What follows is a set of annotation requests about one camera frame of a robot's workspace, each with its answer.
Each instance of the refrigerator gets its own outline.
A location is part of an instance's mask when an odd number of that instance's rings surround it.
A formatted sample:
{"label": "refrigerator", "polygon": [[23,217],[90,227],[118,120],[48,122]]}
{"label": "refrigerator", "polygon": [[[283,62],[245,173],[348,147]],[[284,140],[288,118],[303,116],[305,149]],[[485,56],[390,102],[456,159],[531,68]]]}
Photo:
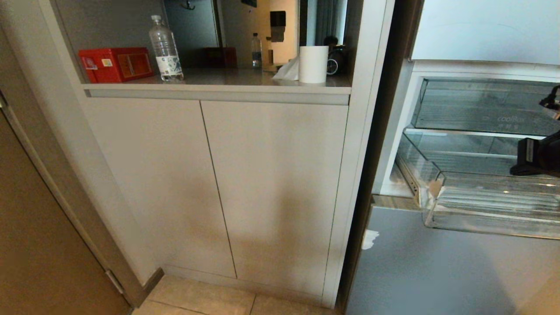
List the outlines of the refrigerator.
{"label": "refrigerator", "polygon": [[539,105],[560,84],[559,12],[555,0],[395,3],[347,314],[560,314],[560,179],[510,174],[520,140],[560,130]]}

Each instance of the plastic bottle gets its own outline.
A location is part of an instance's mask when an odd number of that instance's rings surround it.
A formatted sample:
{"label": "plastic bottle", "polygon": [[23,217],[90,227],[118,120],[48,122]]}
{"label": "plastic bottle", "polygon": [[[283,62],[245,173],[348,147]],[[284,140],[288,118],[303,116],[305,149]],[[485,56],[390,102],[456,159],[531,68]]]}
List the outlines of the plastic bottle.
{"label": "plastic bottle", "polygon": [[163,25],[161,16],[152,15],[152,21],[150,40],[152,41],[153,51],[156,53],[161,79],[166,82],[183,80],[183,69],[181,69],[173,33]]}
{"label": "plastic bottle", "polygon": [[251,52],[253,55],[253,68],[263,67],[263,46],[260,43],[258,33],[253,33],[251,39]]}

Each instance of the door frame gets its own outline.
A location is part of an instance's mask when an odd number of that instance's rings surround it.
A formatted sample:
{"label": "door frame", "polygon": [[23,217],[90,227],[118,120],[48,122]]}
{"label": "door frame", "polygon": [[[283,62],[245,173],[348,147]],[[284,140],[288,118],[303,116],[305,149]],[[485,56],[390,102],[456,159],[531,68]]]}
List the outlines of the door frame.
{"label": "door frame", "polygon": [[159,268],[145,286],[139,282],[64,155],[1,27],[0,74],[0,110],[16,137],[101,267],[116,277],[127,302],[139,307],[164,272]]}

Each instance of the refrigerator drawer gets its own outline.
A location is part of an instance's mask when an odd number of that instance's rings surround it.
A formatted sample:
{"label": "refrigerator drawer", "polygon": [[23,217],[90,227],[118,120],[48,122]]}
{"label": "refrigerator drawer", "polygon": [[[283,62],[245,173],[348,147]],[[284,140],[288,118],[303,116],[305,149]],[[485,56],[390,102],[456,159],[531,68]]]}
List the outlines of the refrigerator drawer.
{"label": "refrigerator drawer", "polygon": [[511,135],[406,129],[396,164],[424,224],[560,238],[560,180],[510,176],[517,141]]}

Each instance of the baseboard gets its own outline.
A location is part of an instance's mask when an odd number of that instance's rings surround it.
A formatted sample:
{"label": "baseboard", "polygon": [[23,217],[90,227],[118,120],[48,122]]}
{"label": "baseboard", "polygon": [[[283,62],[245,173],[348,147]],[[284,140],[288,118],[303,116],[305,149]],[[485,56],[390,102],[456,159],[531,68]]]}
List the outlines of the baseboard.
{"label": "baseboard", "polygon": [[175,266],[164,265],[166,275],[174,275],[187,279],[197,280],[215,285],[229,286],[231,288],[241,289],[252,293],[268,295],[284,300],[304,303],[308,305],[321,306],[321,296],[258,284],[251,281],[239,280],[220,275],[208,274],[191,269],[185,269]]}
{"label": "baseboard", "polygon": [[160,282],[161,278],[164,277],[164,270],[162,268],[158,268],[156,270],[156,272],[154,272],[152,274],[152,276],[150,277],[150,279],[148,279],[148,281],[146,281],[146,284],[144,284],[143,290],[144,290],[144,295],[147,298],[148,295],[150,293],[152,293],[153,288],[156,287],[156,285]]}

